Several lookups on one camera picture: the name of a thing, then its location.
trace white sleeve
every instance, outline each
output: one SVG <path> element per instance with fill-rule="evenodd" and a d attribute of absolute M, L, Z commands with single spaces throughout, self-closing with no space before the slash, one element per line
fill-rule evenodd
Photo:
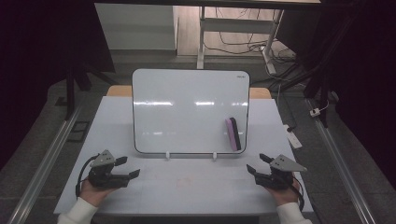
<path fill-rule="evenodd" d="M 297 203 L 285 203 L 276 208 L 281 224 L 312 224 L 309 219 L 305 219 L 300 212 Z"/>
<path fill-rule="evenodd" d="M 97 207 L 78 198 L 70 212 L 58 216 L 58 224 L 90 224 Z"/>

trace hand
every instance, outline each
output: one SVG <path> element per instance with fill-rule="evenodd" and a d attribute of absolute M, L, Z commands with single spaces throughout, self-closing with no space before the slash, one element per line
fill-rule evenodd
<path fill-rule="evenodd" d="M 79 197 L 85 200 L 87 203 L 95 207 L 99 207 L 100 203 L 105 197 L 116 189 L 98 189 L 95 188 L 88 178 L 82 181 L 81 193 Z"/>
<path fill-rule="evenodd" d="M 293 186 L 299 190 L 300 185 L 298 184 L 297 180 L 293 178 Z M 272 194 L 276 201 L 276 206 L 280 206 L 285 203 L 297 203 L 298 202 L 298 195 L 291 190 L 291 188 L 287 189 L 268 189 L 268 192 Z"/>

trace wall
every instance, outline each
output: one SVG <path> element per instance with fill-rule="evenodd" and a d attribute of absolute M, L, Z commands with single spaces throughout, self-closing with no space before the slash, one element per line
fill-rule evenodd
<path fill-rule="evenodd" d="M 175 7 L 95 6 L 110 49 L 176 49 Z"/>

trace metal rail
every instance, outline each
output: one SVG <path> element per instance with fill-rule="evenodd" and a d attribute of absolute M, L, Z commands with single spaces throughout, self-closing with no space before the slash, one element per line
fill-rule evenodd
<path fill-rule="evenodd" d="M 35 175 L 30 181 L 28 187 L 23 193 L 18 205 L 15 207 L 14 212 L 11 215 L 11 218 L 8 221 L 8 224 L 17 224 L 24 223 L 26 218 L 29 216 L 30 211 L 35 204 L 35 200 L 38 197 L 41 189 L 44 186 L 44 183 L 47 180 L 47 177 L 50 174 L 50 171 L 53 167 L 53 164 L 56 162 L 59 153 L 61 152 L 62 147 L 64 146 L 64 142 L 67 139 L 67 135 L 70 133 L 73 128 L 74 123 L 78 117 L 79 112 L 85 102 L 85 95 L 82 97 L 81 101 L 78 104 L 77 109 L 72 114 L 70 120 L 65 120 L 61 125 L 58 133 L 53 139 L 51 145 L 49 146 L 49 150 L 35 171 Z"/>
<path fill-rule="evenodd" d="M 313 109 L 313 106 L 311 105 L 311 102 L 308 99 L 306 99 L 306 103 L 309 109 Z M 315 123 L 326 145 L 326 148 L 329 150 L 334 166 L 344 182 L 346 191 L 349 193 L 349 196 L 351 197 L 351 200 L 355 205 L 356 211 L 358 212 L 358 215 L 361 218 L 361 223 L 364 224 L 377 223 L 375 221 L 375 217 L 372 211 L 370 210 L 370 207 L 368 206 L 366 200 L 364 199 L 363 194 L 361 193 L 361 189 L 359 188 L 358 184 L 353 178 L 352 173 L 350 173 L 347 163 L 344 160 L 344 157 L 342 156 L 340 150 L 338 149 L 338 146 L 335 144 L 335 141 L 332 138 L 332 134 L 330 130 L 328 128 L 325 128 L 319 119 L 315 119 Z"/>

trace table surface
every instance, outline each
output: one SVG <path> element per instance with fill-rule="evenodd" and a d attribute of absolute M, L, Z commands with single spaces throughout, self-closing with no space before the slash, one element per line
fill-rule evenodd
<path fill-rule="evenodd" d="M 129 94 L 131 86 L 110 88 L 108 95 Z M 127 188 L 112 193 L 99 214 L 111 216 L 259 216 L 276 211 L 272 196 L 247 171 L 246 164 L 269 174 L 259 153 L 283 154 L 294 160 L 276 104 L 271 99 L 249 100 L 247 149 L 240 155 L 180 157 L 142 155 L 134 150 L 131 97 L 105 96 L 54 213 L 67 212 L 76 202 L 75 185 L 82 164 L 109 149 L 115 158 L 127 156 L 114 175 L 140 169 Z M 305 196 L 305 212 L 312 212 Z"/>

